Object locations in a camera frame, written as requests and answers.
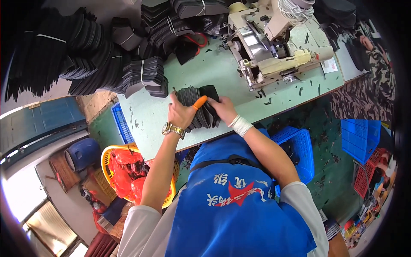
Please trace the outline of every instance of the red plastic crate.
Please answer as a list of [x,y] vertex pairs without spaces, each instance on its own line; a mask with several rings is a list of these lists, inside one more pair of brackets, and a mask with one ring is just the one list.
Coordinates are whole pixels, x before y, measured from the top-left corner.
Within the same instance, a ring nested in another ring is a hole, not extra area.
[[368,161],[364,165],[365,170],[367,172],[367,176],[365,176],[365,171],[362,167],[358,169],[356,182],[354,183],[354,189],[363,199],[367,193],[368,185],[371,181],[372,175],[374,174],[375,167],[377,167],[377,164],[380,162],[382,154],[385,152],[386,150],[383,148],[375,149],[371,157],[368,159]]

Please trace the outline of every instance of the green table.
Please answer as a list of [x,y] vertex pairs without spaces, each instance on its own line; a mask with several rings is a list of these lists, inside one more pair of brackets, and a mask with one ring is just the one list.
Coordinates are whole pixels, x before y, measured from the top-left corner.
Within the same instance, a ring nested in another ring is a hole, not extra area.
[[[201,49],[200,54],[184,65],[171,55],[164,66],[164,74],[169,80],[169,91],[188,86],[214,85],[219,95],[228,96],[238,114],[254,123],[266,117],[284,112],[311,101],[344,84],[340,68],[325,75],[321,67],[301,74],[302,81],[286,83],[273,82],[264,86],[266,97],[256,98],[257,90],[249,92],[246,80],[239,75],[238,64],[229,50],[218,50],[221,41],[211,39],[210,45]],[[167,121],[169,97],[156,98],[142,89],[125,99],[118,96],[126,122],[145,160],[155,157],[163,141],[161,128]],[[180,140],[177,151],[201,144],[232,131],[223,122],[214,129],[195,129]]]

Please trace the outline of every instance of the blue door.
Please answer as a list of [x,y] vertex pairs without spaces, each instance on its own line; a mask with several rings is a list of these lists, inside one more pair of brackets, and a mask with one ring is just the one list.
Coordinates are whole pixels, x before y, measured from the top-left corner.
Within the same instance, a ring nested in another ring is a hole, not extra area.
[[40,106],[16,111],[0,120],[1,158],[19,147],[44,136],[84,123],[74,97],[40,103]]

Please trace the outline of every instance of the blue apron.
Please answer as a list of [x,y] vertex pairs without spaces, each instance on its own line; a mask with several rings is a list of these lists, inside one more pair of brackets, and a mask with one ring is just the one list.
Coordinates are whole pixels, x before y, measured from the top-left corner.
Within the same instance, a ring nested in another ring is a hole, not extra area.
[[[258,163],[233,134],[204,143],[191,167],[230,155]],[[165,256],[306,256],[316,247],[311,231],[292,206],[272,199],[273,187],[267,174],[249,165],[194,170],[180,194]]]

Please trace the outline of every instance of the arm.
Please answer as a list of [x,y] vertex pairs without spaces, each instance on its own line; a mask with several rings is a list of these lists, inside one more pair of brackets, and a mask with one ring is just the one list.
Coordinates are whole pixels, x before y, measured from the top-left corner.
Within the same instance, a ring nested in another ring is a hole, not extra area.
[[[183,106],[175,92],[170,94],[170,98],[168,121],[174,126],[186,129],[192,122],[196,110]],[[164,199],[170,188],[175,149],[179,139],[180,135],[174,132],[165,135],[144,182],[141,205],[152,207],[159,213],[162,213]]]
[[360,41],[367,48],[366,52],[370,56],[369,63],[372,77],[377,86],[376,90],[381,96],[380,101],[393,104],[395,99],[395,76],[388,65],[389,62],[384,50],[381,48],[382,52],[379,51],[367,37],[360,36]]
[[[227,125],[237,116],[234,105],[228,97],[220,97],[221,103],[210,98],[208,101]],[[278,181],[280,188],[285,187],[291,182],[300,181],[293,162],[273,140],[264,136],[255,127],[251,127],[243,138],[259,162]]]
[[243,138],[258,161],[278,181],[281,189],[291,182],[300,181],[293,162],[273,140],[263,135],[255,127],[251,127]]

